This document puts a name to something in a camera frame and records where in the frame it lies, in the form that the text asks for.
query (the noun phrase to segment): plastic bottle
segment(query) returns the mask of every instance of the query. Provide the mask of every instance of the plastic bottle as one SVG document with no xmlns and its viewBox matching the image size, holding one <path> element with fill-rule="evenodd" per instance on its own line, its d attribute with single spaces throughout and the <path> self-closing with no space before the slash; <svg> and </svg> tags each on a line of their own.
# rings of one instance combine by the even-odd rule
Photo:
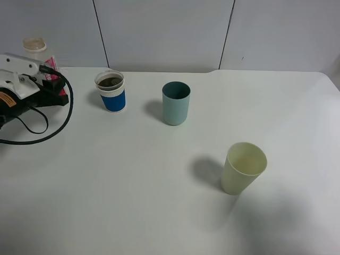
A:
<svg viewBox="0 0 340 255">
<path fill-rule="evenodd" d="M 23 40 L 23 48 L 26 51 L 26 56 L 29 58 L 33 58 L 34 60 L 39 60 L 49 64 L 55 71 L 58 71 L 57 65 L 55 62 L 54 55 L 50 49 L 47 48 L 46 43 L 42 38 L 24 38 Z M 42 79 L 45 80 L 54 80 L 58 77 L 55 75 L 50 75 L 45 73 Z M 65 90 L 63 89 L 59 95 L 65 95 Z"/>
</svg>

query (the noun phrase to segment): warning label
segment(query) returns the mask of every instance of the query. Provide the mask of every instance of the warning label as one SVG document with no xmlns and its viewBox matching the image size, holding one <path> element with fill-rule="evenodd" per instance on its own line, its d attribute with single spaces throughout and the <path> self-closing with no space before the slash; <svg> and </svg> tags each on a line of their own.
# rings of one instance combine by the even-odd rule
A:
<svg viewBox="0 0 340 255">
<path fill-rule="evenodd" d="M 5 102 L 9 107 L 13 107 L 14 105 L 16 105 L 16 102 L 14 101 L 14 99 L 3 92 L 0 92 L 0 100 Z"/>
</svg>

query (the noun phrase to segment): white table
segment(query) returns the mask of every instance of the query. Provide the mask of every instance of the white table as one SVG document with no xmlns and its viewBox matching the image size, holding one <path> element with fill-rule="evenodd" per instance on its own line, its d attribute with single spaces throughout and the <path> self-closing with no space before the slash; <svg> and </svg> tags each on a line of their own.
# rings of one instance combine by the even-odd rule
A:
<svg viewBox="0 0 340 255">
<path fill-rule="evenodd" d="M 0 254 L 340 254 L 340 92 L 326 76 L 124 73 L 127 109 L 112 114 L 94 89 L 103 70 L 63 69 L 75 105 L 58 136 L 0 146 Z M 192 91 L 180 126 L 161 119 L 174 80 Z M 45 112 L 52 132 L 67 107 Z M 13 121 L 0 137 L 38 136 Z M 268 168 L 233 197 L 218 179 L 238 141 Z"/>
</svg>

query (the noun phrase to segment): blue-green cup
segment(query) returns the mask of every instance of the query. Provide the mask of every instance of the blue-green cup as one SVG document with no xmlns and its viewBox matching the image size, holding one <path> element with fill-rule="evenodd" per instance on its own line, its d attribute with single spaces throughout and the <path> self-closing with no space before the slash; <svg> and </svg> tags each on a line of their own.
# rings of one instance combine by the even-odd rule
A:
<svg viewBox="0 0 340 255">
<path fill-rule="evenodd" d="M 190 88 L 183 82 L 165 84 L 163 92 L 163 116 L 170 125 L 182 124 L 188 115 Z"/>
</svg>

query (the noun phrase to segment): cup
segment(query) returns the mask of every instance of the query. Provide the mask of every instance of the cup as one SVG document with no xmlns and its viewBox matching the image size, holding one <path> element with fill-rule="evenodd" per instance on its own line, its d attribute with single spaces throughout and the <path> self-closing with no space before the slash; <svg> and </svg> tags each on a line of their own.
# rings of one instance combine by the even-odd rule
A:
<svg viewBox="0 0 340 255">
<path fill-rule="evenodd" d="M 109 112 L 119 113 L 125 108 L 125 85 L 121 72 L 109 70 L 99 73 L 95 78 L 95 83 Z"/>
<path fill-rule="evenodd" d="M 267 167 L 265 153 L 256 145 L 239 142 L 229 148 L 221 178 L 223 190 L 230 195 L 240 194 Z"/>
<path fill-rule="evenodd" d="M 162 92 L 164 120 L 173 126 L 182 124 L 188 115 L 191 92 L 189 86 L 173 81 L 165 84 Z"/>
</svg>

